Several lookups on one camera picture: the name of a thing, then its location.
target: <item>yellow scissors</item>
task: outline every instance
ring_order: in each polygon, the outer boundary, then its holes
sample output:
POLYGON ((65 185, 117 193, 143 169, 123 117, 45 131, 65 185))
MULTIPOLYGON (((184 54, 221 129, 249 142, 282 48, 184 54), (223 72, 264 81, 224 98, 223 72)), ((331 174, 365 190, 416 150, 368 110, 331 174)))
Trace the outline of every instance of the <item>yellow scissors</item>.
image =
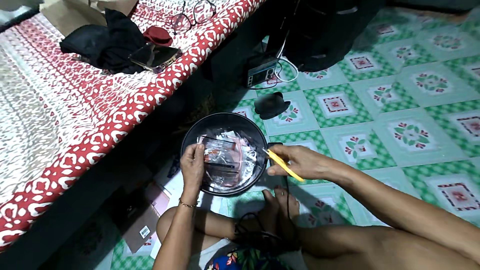
POLYGON ((270 149, 268 150, 265 150, 265 148, 262 148, 262 150, 267 153, 267 155, 273 159, 273 161, 275 161, 278 165, 280 165, 280 167, 282 167, 286 172, 288 172, 288 174, 290 174, 291 176, 293 176, 295 179, 297 179, 298 181, 300 182, 305 182, 305 180, 303 178, 301 178, 300 176, 298 176, 296 173, 294 173, 289 167, 287 167, 287 165, 285 164, 285 162, 283 161, 283 159, 281 159, 279 156, 277 156, 274 152, 272 152, 270 149))

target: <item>gold bracelet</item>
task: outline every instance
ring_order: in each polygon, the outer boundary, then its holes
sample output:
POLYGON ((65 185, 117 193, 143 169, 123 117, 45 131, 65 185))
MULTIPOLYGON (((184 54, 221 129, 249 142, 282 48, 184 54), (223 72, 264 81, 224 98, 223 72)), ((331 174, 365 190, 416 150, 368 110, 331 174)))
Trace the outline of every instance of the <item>gold bracelet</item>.
POLYGON ((188 204, 183 203, 183 202, 180 200, 180 198, 179 198, 179 203, 180 203, 181 205, 183 205, 183 206, 186 206, 186 207, 197 207, 197 204, 199 203, 199 201, 197 201, 197 203, 194 204, 194 205, 188 205, 188 204))

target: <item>bed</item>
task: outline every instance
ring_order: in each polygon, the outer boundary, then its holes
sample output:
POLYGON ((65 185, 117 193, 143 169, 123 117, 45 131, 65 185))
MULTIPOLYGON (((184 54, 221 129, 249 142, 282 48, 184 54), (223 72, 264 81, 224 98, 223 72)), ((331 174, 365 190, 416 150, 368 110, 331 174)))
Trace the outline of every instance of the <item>bed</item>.
MULTIPOLYGON (((216 1, 216 16, 172 35, 183 56, 160 74, 105 76, 62 54, 38 14, 0 35, 0 252, 162 104, 265 0, 216 1)), ((170 33, 182 0, 140 0, 141 31, 170 33)), ((186 14, 193 5, 188 5, 186 14)))

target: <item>foot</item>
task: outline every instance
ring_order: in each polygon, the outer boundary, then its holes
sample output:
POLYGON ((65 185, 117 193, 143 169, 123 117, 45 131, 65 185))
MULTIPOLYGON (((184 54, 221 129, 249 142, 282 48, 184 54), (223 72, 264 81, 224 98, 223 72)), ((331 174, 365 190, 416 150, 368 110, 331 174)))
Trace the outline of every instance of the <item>foot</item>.
POLYGON ((262 191, 265 199, 265 206, 258 212, 258 218, 265 231, 276 234, 276 217, 280 208, 278 201, 268 190, 262 191))
POLYGON ((296 227, 294 224, 296 224, 297 217, 300 215, 300 203, 292 194, 287 196, 287 190, 280 186, 275 187, 274 191, 275 197, 280 205, 280 211, 278 213, 279 234, 283 239, 294 244, 296 242, 296 227))

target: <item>black bowl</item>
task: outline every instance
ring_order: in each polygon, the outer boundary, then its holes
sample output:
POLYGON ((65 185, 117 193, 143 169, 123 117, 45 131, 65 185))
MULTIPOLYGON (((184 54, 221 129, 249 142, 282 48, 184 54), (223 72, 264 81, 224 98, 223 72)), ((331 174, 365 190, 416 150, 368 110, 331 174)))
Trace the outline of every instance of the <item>black bowl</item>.
POLYGON ((249 143, 255 146, 257 151, 257 163, 253 169, 251 178, 243 185, 229 189, 219 190, 210 186, 202 185, 201 190, 215 196, 233 196, 247 191, 253 186, 266 169, 266 154, 262 148, 267 149, 267 141, 258 126, 250 119, 232 112, 219 112, 208 115, 195 123, 185 135, 181 145, 181 155, 185 148, 191 144, 197 143, 198 136, 207 134, 211 130, 224 129, 225 131, 235 131, 239 134, 245 133, 249 143))

